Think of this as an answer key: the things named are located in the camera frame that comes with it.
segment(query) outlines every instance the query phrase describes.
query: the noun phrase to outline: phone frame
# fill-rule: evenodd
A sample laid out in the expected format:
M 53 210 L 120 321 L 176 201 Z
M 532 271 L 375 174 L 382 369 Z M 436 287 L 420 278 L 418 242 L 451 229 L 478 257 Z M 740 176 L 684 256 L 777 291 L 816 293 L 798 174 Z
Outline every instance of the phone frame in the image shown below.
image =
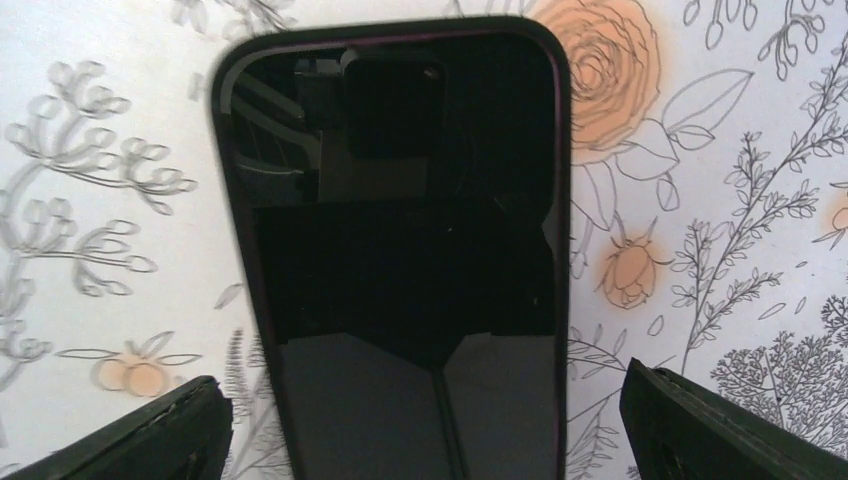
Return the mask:
M 265 35 L 248 40 L 231 49 L 218 62 L 210 94 L 211 120 L 245 271 L 257 329 L 262 341 L 265 361 L 271 379 L 277 411 L 286 438 L 294 478 L 306 480 L 298 451 L 297 432 L 283 388 L 283 359 L 276 341 L 266 291 L 262 263 L 253 232 L 253 212 L 247 202 L 244 185 L 235 168 L 233 124 L 230 97 L 236 78 L 244 68 L 258 58 L 283 52 L 334 48 L 340 45 L 384 44 L 399 41 L 426 41 L 435 38 L 485 35 L 492 33 L 517 34 L 537 43 L 551 61 L 555 84 L 555 158 L 552 211 L 554 227 L 554 298 L 557 330 L 555 335 L 555 444 L 557 479 L 565 478 L 567 448 L 567 397 L 565 355 L 569 326 L 569 251 L 566 233 L 570 231 L 569 199 L 571 192 L 571 82 L 569 64 L 562 45 L 543 25 L 524 17 L 460 17 L 438 20 L 418 20 L 392 23 L 373 23 L 357 26 L 326 27 Z

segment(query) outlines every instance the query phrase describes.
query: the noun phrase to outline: smartphone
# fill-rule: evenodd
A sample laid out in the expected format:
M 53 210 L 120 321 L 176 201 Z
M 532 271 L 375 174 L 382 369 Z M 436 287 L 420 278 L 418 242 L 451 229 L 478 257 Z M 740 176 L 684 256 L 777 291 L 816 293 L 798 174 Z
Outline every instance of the smartphone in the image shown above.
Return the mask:
M 521 18 L 272 35 L 212 95 L 294 477 L 563 478 L 554 36 Z

